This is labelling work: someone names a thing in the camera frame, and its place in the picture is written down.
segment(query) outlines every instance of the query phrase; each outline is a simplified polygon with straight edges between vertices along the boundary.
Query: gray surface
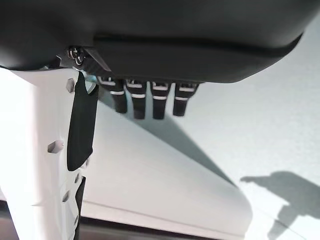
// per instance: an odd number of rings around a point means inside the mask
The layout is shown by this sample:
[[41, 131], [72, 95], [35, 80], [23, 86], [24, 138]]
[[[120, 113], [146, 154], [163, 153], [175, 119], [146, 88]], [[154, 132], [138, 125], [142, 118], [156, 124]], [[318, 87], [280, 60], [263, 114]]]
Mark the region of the gray surface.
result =
[[[172, 116], [171, 90], [164, 121], [152, 120], [150, 104], [146, 120], [135, 121], [244, 191], [254, 210], [248, 240], [320, 236], [319, 26], [318, 16], [270, 68], [238, 83], [201, 85], [184, 118]], [[268, 181], [241, 182], [248, 176]], [[277, 190], [263, 187], [269, 180]]]

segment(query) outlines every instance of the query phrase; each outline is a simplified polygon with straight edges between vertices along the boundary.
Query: black panel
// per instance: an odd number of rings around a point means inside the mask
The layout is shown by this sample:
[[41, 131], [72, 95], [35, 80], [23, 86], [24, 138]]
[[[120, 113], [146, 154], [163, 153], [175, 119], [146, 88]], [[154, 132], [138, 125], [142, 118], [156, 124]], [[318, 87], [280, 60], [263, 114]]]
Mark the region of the black panel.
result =
[[277, 49], [155, 38], [101, 38], [95, 44], [118, 78], [234, 83], [279, 61], [299, 39]]
[[93, 152], [97, 102], [98, 86], [88, 94], [84, 75], [79, 72], [68, 135], [67, 167], [69, 171], [80, 168]]
[[99, 34], [280, 48], [319, 7], [320, 0], [2, 0], [0, 65], [36, 69], [68, 46], [93, 47]]

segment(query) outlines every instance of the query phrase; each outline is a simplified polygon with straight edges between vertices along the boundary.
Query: white plastic part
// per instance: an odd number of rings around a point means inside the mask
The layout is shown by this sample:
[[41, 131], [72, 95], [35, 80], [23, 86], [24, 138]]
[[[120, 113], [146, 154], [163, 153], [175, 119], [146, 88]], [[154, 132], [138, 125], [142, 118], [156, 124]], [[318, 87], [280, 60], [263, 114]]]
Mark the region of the white plastic part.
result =
[[79, 73], [0, 68], [0, 75], [5, 89], [0, 95], [0, 187], [19, 239], [73, 240], [82, 176], [67, 169], [75, 93], [66, 86], [68, 79], [76, 83]]
[[[0, 74], [6, 90], [0, 95], [0, 187], [19, 238], [72, 240], [81, 173], [67, 170], [74, 92], [66, 84], [78, 72]], [[54, 141], [64, 146], [50, 153]], [[251, 221], [236, 187], [101, 102], [93, 154], [82, 171], [86, 217], [221, 240], [244, 239]]]

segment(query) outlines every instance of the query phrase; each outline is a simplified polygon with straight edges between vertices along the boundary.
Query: black plastic cover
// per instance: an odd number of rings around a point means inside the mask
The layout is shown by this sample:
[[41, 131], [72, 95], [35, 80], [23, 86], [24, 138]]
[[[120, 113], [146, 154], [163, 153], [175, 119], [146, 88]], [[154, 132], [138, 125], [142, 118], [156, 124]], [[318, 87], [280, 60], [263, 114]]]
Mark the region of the black plastic cover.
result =
[[69, 171], [80, 168], [93, 152], [97, 102], [98, 85], [88, 94], [85, 77], [82, 72], [79, 72], [75, 85], [67, 144], [67, 168]]

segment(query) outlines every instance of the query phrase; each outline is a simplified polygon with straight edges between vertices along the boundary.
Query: silver stripe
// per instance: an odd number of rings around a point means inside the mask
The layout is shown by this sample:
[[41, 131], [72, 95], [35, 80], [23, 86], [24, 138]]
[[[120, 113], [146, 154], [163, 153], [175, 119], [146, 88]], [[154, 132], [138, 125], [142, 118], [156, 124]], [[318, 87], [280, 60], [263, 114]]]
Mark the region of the silver stripe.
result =
[[126, 84], [129, 88], [133, 88], [133, 89], [142, 89], [142, 84], [131, 84], [131, 83], [127, 83]]
[[176, 100], [180, 100], [180, 101], [188, 101], [189, 98], [187, 97], [179, 97], [179, 96], [175, 96], [174, 99]]
[[99, 80], [99, 83], [101, 83], [102, 85], [108, 85], [108, 86], [115, 86], [116, 85], [116, 83], [114, 81], [102, 81], [102, 78], [100, 76], [98, 76], [97, 78]]
[[179, 91], [181, 91], [181, 92], [194, 92], [195, 89], [190, 88], [190, 87], [179, 87]]
[[145, 94], [135, 94], [135, 93], [132, 93], [131, 94], [131, 97], [135, 98], [135, 99], [144, 99], [146, 97]]
[[166, 100], [167, 99], [166, 96], [153, 96], [152, 98], [156, 99], [156, 100]]
[[156, 82], [152, 82], [152, 88], [153, 90], [159, 90], [159, 91], [167, 91], [169, 89], [169, 84], [165, 84], [165, 86], [157, 86]]
[[110, 94], [112, 94], [112, 95], [123, 95], [123, 94], [125, 94], [125, 91], [110, 91]]

